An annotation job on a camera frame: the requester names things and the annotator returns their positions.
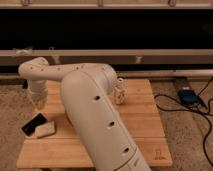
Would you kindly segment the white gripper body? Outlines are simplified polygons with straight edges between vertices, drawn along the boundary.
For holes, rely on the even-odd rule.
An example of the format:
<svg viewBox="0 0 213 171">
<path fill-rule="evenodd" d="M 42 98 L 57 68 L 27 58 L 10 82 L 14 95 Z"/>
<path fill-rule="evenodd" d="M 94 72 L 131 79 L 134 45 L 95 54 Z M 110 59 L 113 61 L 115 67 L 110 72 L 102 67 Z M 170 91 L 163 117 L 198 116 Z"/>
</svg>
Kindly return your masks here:
<svg viewBox="0 0 213 171">
<path fill-rule="evenodd" d="M 34 106 L 37 109 L 43 109 L 48 95 L 48 88 L 45 80 L 29 80 L 28 92 L 32 99 Z"/>
</svg>

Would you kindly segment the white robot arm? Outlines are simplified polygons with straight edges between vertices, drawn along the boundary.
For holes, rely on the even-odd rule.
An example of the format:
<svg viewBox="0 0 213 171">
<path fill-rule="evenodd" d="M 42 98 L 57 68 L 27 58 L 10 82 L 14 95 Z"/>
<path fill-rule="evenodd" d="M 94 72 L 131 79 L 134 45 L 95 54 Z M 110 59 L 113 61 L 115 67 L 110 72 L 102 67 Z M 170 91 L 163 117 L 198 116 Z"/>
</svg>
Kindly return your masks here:
<svg viewBox="0 0 213 171">
<path fill-rule="evenodd" d="M 118 85 L 115 70 L 103 63 L 51 65 L 43 57 L 22 63 L 19 75 L 34 100 L 47 97 L 48 80 L 60 83 L 67 117 L 97 171 L 151 171 L 108 94 Z"/>
</svg>

